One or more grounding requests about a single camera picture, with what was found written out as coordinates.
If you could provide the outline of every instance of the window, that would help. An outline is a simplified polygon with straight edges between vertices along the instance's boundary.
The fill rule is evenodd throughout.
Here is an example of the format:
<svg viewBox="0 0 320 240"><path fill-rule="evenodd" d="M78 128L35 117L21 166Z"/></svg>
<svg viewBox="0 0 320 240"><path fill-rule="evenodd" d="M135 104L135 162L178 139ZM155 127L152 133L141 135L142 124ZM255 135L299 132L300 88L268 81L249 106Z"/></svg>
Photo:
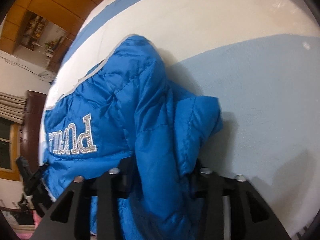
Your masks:
<svg viewBox="0 0 320 240"><path fill-rule="evenodd" d="M18 156L19 125L0 117L0 178L20 180L15 164Z"/></svg>

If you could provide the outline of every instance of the silver screw head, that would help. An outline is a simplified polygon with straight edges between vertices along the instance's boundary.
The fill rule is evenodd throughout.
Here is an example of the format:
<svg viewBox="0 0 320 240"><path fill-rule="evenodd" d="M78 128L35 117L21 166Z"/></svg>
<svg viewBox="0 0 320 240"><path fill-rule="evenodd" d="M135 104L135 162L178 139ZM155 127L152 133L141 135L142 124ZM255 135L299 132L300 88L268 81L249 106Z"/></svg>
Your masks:
<svg viewBox="0 0 320 240"><path fill-rule="evenodd" d="M112 168L109 170L109 174L111 174L111 175L118 174L119 172L120 172L120 169L118 169L118 168Z"/></svg>
<svg viewBox="0 0 320 240"><path fill-rule="evenodd" d="M73 181L76 182L76 183L79 183L79 182L82 182L84 180L84 177L82 176L76 176Z"/></svg>
<svg viewBox="0 0 320 240"><path fill-rule="evenodd" d="M200 173L201 174L211 174L212 170L210 170L209 168L201 168Z"/></svg>
<svg viewBox="0 0 320 240"><path fill-rule="evenodd" d="M236 180L237 180L238 182L245 182L245 181L247 181L247 179L246 179L245 176L243 176L243 175L237 175L237 176L236 176Z"/></svg>

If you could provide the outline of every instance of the black equipment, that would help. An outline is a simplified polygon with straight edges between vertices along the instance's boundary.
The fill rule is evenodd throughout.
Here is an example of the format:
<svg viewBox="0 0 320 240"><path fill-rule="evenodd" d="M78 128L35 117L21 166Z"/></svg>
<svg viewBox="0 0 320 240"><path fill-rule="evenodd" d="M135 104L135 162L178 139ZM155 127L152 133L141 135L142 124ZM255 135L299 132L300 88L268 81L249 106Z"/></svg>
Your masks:
<svg viewBox="0 0 320 240"><path fill-rule="evenodd" d="M33 194L35 206L41 206L41 198L45 200L48 193L39 191L44 188L40 179L48 165L30 176L27 161L20 157L17 163L26 178L25 191ZM122 159L117 168L98 178L75 177L45 211L30 240L89 240L91 196L98 196L98 240L123 240L117 198L129 197L136 172L135 158L128 157ZM224 239L223 196L230 199L231 240L290 239L271 208L244 176L238 175L235 179L220 177L197 161L188 178L191 196L205 200L197 240Z"/></svg>

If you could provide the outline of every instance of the white spot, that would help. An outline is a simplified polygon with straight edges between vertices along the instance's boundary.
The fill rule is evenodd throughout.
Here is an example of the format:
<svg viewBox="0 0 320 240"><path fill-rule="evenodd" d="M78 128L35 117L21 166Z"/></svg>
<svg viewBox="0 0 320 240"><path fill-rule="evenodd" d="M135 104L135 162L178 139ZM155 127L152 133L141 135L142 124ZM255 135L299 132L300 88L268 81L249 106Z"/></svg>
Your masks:
<svg viewBox="0 0 320 240"><path fill-rule="evenodd" d="M303 47L306 49L306 50L309 50L310 49L310 45L306 42L303 42Z"/></svg>

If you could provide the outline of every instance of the blue quilted fabric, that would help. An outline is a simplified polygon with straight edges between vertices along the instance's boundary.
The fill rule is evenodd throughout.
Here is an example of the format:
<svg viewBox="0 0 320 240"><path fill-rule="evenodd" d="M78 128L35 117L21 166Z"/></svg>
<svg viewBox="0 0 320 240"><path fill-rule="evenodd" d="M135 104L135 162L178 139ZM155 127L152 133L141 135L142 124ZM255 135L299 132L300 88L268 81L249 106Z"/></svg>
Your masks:
<svg viewBox="0 0 320 240"><path fill-rule="evenodd" d="M195 239L201 199L186 174L199 148L222 128L218 99L169 81L148 40L131 36L44 113L50 164L44 181L58 198L77 175L102 175L135 155L141 184L119 199L126 240ZM96 233L97 199L91 230Z"/></svg>

